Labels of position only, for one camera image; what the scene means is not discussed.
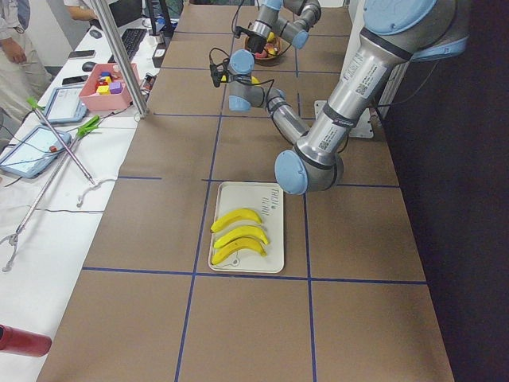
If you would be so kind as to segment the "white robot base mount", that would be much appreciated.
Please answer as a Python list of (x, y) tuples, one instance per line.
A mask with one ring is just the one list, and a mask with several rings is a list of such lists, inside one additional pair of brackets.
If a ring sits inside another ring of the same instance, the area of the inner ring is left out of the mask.
[(383, 123), (373, 107), (364, 110), (357, 124), (348, 132), (348, 137), (370, 139), (376, 142), (387, 141)]

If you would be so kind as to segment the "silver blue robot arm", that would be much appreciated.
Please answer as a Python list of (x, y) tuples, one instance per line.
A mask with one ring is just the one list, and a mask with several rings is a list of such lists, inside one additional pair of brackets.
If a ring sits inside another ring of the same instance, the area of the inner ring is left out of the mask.
[(321, 14), (318, 1), (261, 1), (256, 19), (247, 28), (235, 26), (233, 34), (235, 38), (247, 36), (246, 50), (251, 53), (261, 53), (271, 33), (295, 49), (302, 49)]
[(210, 64), (213, 84), (226, 82), (231, 111), (263, 107), (280, 134), (292, 145), (274, 164), (277, 183), (288, 194), (322, 191), (343, 173), (339, 146), (345, 141), (373, 96), (395, 66), (409, 61), (440, 60), (461, 54), (467, 45), (469, 1), (367, 1), (359, 48), (312, 126), (287, 103), (271, 82), (254, 84), (255, 54), (271, 34), (296, 49), (321, 18), (317, 1), (264, 1), (248, 28), (237, 26), (235, 37), (246, 34), (247, 47), (222, 63)]

